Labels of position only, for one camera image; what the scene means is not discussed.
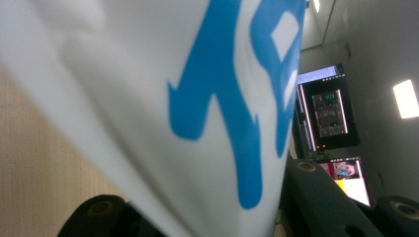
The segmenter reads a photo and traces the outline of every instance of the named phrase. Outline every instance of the white bag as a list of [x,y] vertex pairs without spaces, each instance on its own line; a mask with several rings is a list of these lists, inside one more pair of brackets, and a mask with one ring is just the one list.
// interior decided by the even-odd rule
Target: white bag
[[272,236],[305,1],[0,2],[0,66],[169,236]]

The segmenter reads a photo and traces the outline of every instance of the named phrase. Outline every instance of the rectangular ceiling light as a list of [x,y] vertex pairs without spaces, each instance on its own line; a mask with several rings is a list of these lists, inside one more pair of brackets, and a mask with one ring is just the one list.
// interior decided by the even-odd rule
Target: rectangular ceiling light
[[314,0],[314,7],[315,7],[315,11],[318,13],[318,11],[320,11],[320,1],[319,0]]
[[419,117],[419,106],[412,81],[407,80],[395,85],[393,91],[401,118]]

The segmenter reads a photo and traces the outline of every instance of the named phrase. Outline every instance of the blue logo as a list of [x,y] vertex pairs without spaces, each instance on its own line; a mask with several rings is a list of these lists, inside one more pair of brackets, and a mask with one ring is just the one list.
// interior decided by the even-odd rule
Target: blue logo
[[[169,120],[180,137],[199,139],[207,121],[210,98],[219,102],[233,150],[238,199],[243,208],[256,206],[263,192],[261,134],[239,89],[234,71],[234,37],[241,1],[211,0],[190,52],[177,89],[169,84]],[[250,27],[251,44],[257,60],[269,74],[278,109],[277,153],[285,150],[294,94],[285,105],[292,72],[297,69],[301,31],[297,31],[285,57],[279,54],[273,32],[285,13],[296,16],[302,29],[304,1],[262,0]]]

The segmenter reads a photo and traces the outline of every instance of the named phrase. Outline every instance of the ceiling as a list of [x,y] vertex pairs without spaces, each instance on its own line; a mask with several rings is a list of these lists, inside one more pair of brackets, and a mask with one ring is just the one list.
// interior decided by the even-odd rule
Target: ceiling
[[309,4],[308,8],[305,9],[301,50],[323,44],[335,4],[335,0],[318,0],[320,8],[317,13],[314,1],[307,1],[309,1]]

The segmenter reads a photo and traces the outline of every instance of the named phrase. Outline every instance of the wall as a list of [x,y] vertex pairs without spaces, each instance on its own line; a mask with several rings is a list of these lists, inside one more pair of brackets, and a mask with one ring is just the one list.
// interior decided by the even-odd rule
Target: wall
[[0,236],[56,236],[101,194],[123,197],[0,70]]
[[373,199],[419,201],[419,118],[401,119],[392,93],[406,79],[419,93],[418,16],[419,1],[337,0],[323,44],[348,76],[361,145],[344,152],[364,158]]

